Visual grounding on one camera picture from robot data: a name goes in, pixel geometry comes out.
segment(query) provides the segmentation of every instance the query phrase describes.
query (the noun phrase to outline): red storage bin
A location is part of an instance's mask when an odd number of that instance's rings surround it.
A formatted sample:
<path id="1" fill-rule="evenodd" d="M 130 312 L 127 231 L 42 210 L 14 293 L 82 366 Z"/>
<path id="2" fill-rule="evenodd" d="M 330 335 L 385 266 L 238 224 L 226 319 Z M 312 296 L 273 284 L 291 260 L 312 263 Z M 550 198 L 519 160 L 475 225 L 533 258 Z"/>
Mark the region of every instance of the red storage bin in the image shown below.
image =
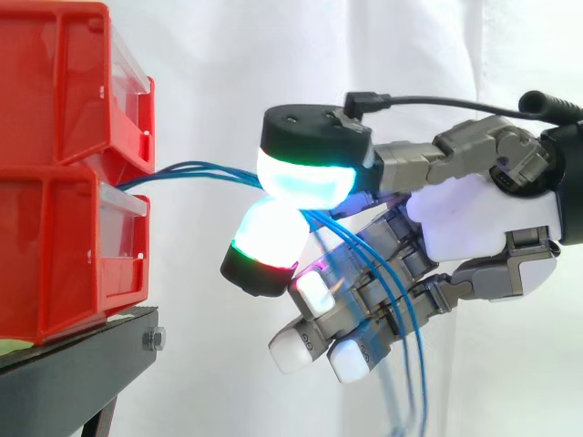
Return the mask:
<path id="1" fill-rule="evenodd" d="M 148 199 L 81 167 L 0 167 L 0 339 L 41 344 L 148 296 Z"/>
<path id="2" fill-rule="evenodd" d="M 0 165 L 154 171 L 154 82 L 99 3 L 0 2 Z"/>

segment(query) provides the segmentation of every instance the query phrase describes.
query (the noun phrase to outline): blue wire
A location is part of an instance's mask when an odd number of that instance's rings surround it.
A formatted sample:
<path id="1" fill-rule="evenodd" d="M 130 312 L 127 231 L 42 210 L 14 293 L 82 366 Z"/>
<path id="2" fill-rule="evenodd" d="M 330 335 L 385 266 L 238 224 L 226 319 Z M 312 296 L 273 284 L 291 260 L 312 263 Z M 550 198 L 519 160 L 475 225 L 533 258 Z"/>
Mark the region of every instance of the blue wire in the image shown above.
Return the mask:
<path id="1" fill-rule="evenodd" d="M 223 171 L 223 172 L 232 174 L 234 176 L 234 178 L 229 177 L 229 176 L 216 175 L 214 173 L 205 173 L 202 171 L 205 169 L 209 169 L 209 170 L 214 169 L 214 170 L 218 170 L 218 171 Z M 118 188 L 119 189 L 130 189 L 130 188 L 133 188 L 133 187 L 135 187 L 139 184 L 142 184 L 144 182 L 148 182 L 150 180 L 172 179 L 172 178 L 215 178 L 215 179 L 227 180 L 227 181 L 235 182 L 235 183 L 242 183 L 243 185 L 247 185 L 250 187 L 261 188 L 261 184 L 257 178 L 257 175 L 255 175 L 251 172 L 248 172 L 245 170 L 240 170 L 238 168 L 229 168 L 229 167 L 219 166 L 219 165 L 204 162 L 204 161 L 185 161 L 183 163 L 178 163 L 178 164 L 175 164 L 173 166 L 169 166 L 167 168 L 164 168 L 163 170 L 161 170 L 159 173 L 157 173 L 155 175 L 145 176 L 143 178 L 137 178 L 137 179 L 134 179 L 126 184 L 121 184 L 118 186 Z M 421 335 L 419 332 L 419 325 L 417 323 L 417 318 L 415 316 L 414 306 L 413 306 L 413 303 L 411 302 L 411 299 L 409 298 L 409 296 L 407 294 L 406 289 L 404 288 L 403 284 L 401 283 L 398 276 L 396 275 L 396 272 L 391 268 L 391 266 L 383 259 L 383 257 L 381 257 L 365 241 L 363 241 L 362 239 L 360 239 L 359 237 L 354 235 L 352 232 L 350 232 L 348 229 L 344 228 L 339 223 L 336 223 L 334 220 L 327 218 L 326 216 L 324 216 L 322 213 L 320 213 L 318 211 L 306 211 L 306 212 L 309 213 L 312 217 L 315 217 L 316 219 L 318 219 L 318 221 L 320 221 L 322 224 L 324 224 L 327 228 L 331 229 L 332 232 L 334 232 L 342 240 L 344 240 L 344 242 L 346 242 L 346 244 L 348 244 L 352 249 L 354 249 L 354 251 L 359 255 L 359 257 L 366 263 L 366 265 L 369 267 L 371 272 L 379 280 L 379 282 L 381 283 L 381 285 L 384 287 L 385 291 L 387 292 L 389 300 L 391 301 L 391 304 L 393 305 L 393 308 L 394 308 L 394 313 L 395 313 L 395 317 L 397 318 L 397 324 L 399 326 L 399 331 L 402 332 L 402 334 L 404 334 L 405 329 L 404 329 L 403 317 L 401 315 L 401 311 L 399 311 L 399 308 L 396 304 L 394 294 L 391 292 L 388 284 L 386 283 L 384 278 L 379 274 L 379 272 L 376 269 L 376 267 L 374 266 L 374 264 L 368 258 L 366 258 L 366 256 L 354 244 L 354 242 L 361 245 L 375 259 L 377 259 L 377 261 L 389 272 L 389 274 L 393 278 L 395 284 L 397 285 L 397 287 L 401 291 L 401 294 L 404 297 L 404 301 L 405 301 L 405 304 L 407 306 L 407 309 L 409 310 L 409 313 L 411 314 L 411 322 L 412 322 L 412 325 L 414 328 L 415 339 L 416 339 L 417 345 L 418 345 L 419 364 L 420 364 L 420 368 L 421 368 L 422 396 L 423 396 L 423 404 L 424 404 L 421 435 L 424 435 L 426 421 L 427 421 L 427 393 L 426 393 L 426 377 L 425 377 L 425 369 L 424 369 L 423 343 L 422 343 Z M 406 335 L 402 335 L 402 339 L 403 339 L 404 352 L 405 352 L 405 354 L 404 354 L 404 356 L 405 356 L 405 371 L 407 374 L 407 386 L 408 386 L 409 400 L 410 400 L 409 403 L 410 403 L 410 406 L 411 406 L 412 411 L 413 411 L 412 416 L 414 417 L 414 396 L 413 396 L 413 388 L 411 385 L 412 383 L 411 383 L 411 377 L 410 377 L 410 366 L 409 366 L 409 356 L 408 356 Z"/>
<path id="2" fill-rule="evenodd" d="M 219 180 L 227 180 L 229 182 L 241 183 L 243 185 L 248 185 L 250 187 L 260 188 L 257 186 L 256 183 L 253 183 L 251 180 L 244 179 L 244 178 L 236 178 L 232 176 L 224 176 L 224 175 L 217 175 L 215 173 L 208 173 L 208 172 L 197 172 L 197 173 L 157 173 L 155 175 L 148 175 L 142 178 L 133 179 L 131 182 L 126 184 L 118 185 L 118 188 L 121 190 L 128 190 L 130 188 L 136 187 L 140 184 L 145 182 L 149 182 L 151 180 L 160 180 L 160 179 L 179 179 L 179 178 L 211 178 L 211 179 L 219 179 Z"/>
<path id="3" fill-rule="evenodd" d="M 359 256 L 359 258 L 363 260 L 363 262 L 366 264 L 366 266 L 369 268 L 369 270 L 373 273 L 373 275 L 381 283 L 384 290 L 386 291 L 386 294 L 389 297 L 389 301 L 391 301 L 391 305 L 393 305 L 394 315 L 395 315 L 396 321 L 397 321 L 397 326 L 399 328 L 399 331 L 401 332 L 401 338 L 403 339 L 404 368 L 405 368 L 405 373 L 407 375 L 407 391 L 408 391 L 408 395 L 409 395 L 409 405 L 410 405 L 410 408 L 412 410 L 412 414 L 411 414 L 412 417 L 410 418 L 410 421 L 413 422 L 414 417 L 415 417 L 415 413 L 414 413 L 415 412 L 415 404 L 414 404 L 413 383 L 411 381 L 411 366 L 410 366 L 410 361 L 409 361 L 409 347 L 407 344 L 407 336 L 406 336 L 406 330 L 404 327 L 403 316 L 401 314 L 401 311 L 399 311 L 399 307 L 397 306 L 396 298 L 395 298 L 393 292 L 391 291 L 389 284 L 386 283 L 386 280 L 384 280 L 383 276 L 381 276 L 378 269 L 366 257 L 366 255 L 364 255 L 363 251 L 356 244 L 354 244 L 354 242 L 357 242 L 358 244 L 360 244 L 358 242 L 358 237 L 356 237 L 356 235 L 354 235 L 350 230 L 346 229 L 341 224 L 337 223 L 336 221 L 332 220 L 331 218 L 324 216 L 321 212 L 312 211 L 312 214 L 323 225 L 325 225 L 327 228 L 334 231 L 334 233 L 336 235 L 338 235 L 341 239 L 343 239 L 343 241 L 352 250 L 354 250 L 354 252 Z"/>
<path id="4" fill-rule="evenodd" d="M 404 298 L 405 305 L 406 305 L 407 309 L 409 310 L 409 314 L 411 315 L 411 324 L 413 325 L 415 339 L 417 341 L 417 349 L 418 349 L 418 354 L 419 354 L 419 367 L 420 367 L 420 372 L 421 372 L 421 393 L 422 393 L 423 405 L 424 405 L 423 420 L 422 420 L 422 426 L 421 426 L 421 435 L 424 435 L 426 424 L 427 424 L 427 403 L 428 402 L 427 402 L 427 380 L 426 380 L 426 375 L 425 375 L 423 342 L 421 340 L 421 333 L 419 331 L 419 324 L 417 323 L 417 317 L 415 315 L 414 306 L 413 306 L 413 303 L 411 302 L 411 298 L 409 297 L 409 294 L 407 293 L 407 290 L 405 289 L 403 283 L 401 282 L 401 280 L 397 276 L 394 269 L 368 243 L 366 243 L 364 240 L 362 240 L 358 236 L 354 235 L 350 230 L 348 230 L 348 229 L 344 228 L 342 225 L 336 223 L 334 220 L 327 218 L 321 212 L 314 211 L 313 214 L 322 223 L 326 223 L 326 226 L 334 227 L 334 228 L 340 230 L 345 235 L 349 236 L 353 241 L 355 241 L 359 245 L 361 245 L 368 253 L 370 253 L 383 266 L 383 268 L 385 268 L 389 272 L 389 274 L 393 278 L 393 281 L 396 284 L 397 288 L 401 291 L 401 294 Z M 388 289 L 388 285 L 387 285 L 387 294 L 389 295 L 389 300 L 391 301 L 393 308 L 396 310 L 398 307 L 396 305 L 396 301 L 394 299 L 393 293 Z M 399 324 L 399 330 L 401 332 L 404 332 L 404 325 L 403 325 L 403 319 L 401 318 L 401 314 L 397 313 L 395 311 L 395 316 L 397 318 L 397 323 Z M 407 357 L 405 335 L 403 335 L 403 345 L 405 348 L 405 357 Z"/>

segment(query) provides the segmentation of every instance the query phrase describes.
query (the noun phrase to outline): white curtain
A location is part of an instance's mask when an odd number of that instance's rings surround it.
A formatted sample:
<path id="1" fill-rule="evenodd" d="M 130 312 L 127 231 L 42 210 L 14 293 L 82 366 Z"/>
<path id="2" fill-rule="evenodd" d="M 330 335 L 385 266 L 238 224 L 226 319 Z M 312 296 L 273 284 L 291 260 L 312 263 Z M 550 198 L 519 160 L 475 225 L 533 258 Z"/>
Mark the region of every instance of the white curtain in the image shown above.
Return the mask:
<path id="1" fill-rule="evenodd" d="M 157 168 L 201 159 L 254 169 L 267 107 L 341 104 L 348 90 L 514 107 L 521 93 L 540 88 L 583 103 L 573 44 L 578 2 L 108 3 L 156 80 Z M 475 116 L 396 107 L 366 122 L 376 142 L 423 141 Z M 387 435 L 394 405 L 386 404 L 378 375 L 342 387 L 325 358 L 280 375 L 267 344 L 297 310 L 287 297 L 251 298 L 220 275 L 230 240 L 261 193 L 198 179 L 141 192 L 152 201 L 148 303 L 160 306 L 168 341 L 154 367 L 119 396 L 110 435 Z M 307 260 L 317 253 L 313 245 L 307 252 Z M 575 435 L 583 413 L 580 254 L 567 250 L 554 277 L 528 299 L 470 302 L 457 324 L 451 314 L 423 328 L 427 435 Z M 388 361 L 383 369 L 392 371 L 405 406 L 399 346 Z"/>

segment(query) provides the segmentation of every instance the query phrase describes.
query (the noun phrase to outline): robotic hand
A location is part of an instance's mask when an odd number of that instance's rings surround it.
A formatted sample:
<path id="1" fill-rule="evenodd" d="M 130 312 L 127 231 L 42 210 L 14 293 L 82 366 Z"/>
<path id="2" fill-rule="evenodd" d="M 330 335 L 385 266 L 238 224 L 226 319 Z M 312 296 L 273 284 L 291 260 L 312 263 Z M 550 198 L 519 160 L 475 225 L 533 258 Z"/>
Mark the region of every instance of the robotic hand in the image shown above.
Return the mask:
<path id="1" fill-rule="evenodd" d="M 508 300 L 535 290 L 557 265 L 555 241 L 583 242 L 583 110 L 531 92 L 521 99 L 521 113 L 495 108 L 496 115 L 466 121 L 433 143 L 373 146 L 363 114 L 399 98 L 406 97 L 350 93 L 344 108 L 268 110 L 258 162 L 261 184 L 298 208 L 328 209 L 332 219 L 385 204 L 388 209 L 358 237 L 394 269 L 420 326 L 450 312 L 460 299 Z M 534 137 L 501 115 L 558 127 Z M 353 183 L 346 189 L 333 172 L 344 171 L 345 178 L 350 170 Z M 424 279 L 439 262 L 463 259 L 470 260 L 451 276 Z M 231 269 L 226 259 L 221 269 L 226 278 L 251 294 L 264 294 L 250 290 L 256 281 L 245 283 Z M 327 351 L 339 381 L 357 381 L 402 338 L 394 305 L 347 244 L 292 279 L 293 271 L 283 282 L 301 316 L 270 343 L 283 373 Z M 397 290 L 394 277 L 381 272 Z M 397 294 L 394 303 L 411 332 L 404 296 Z"/>

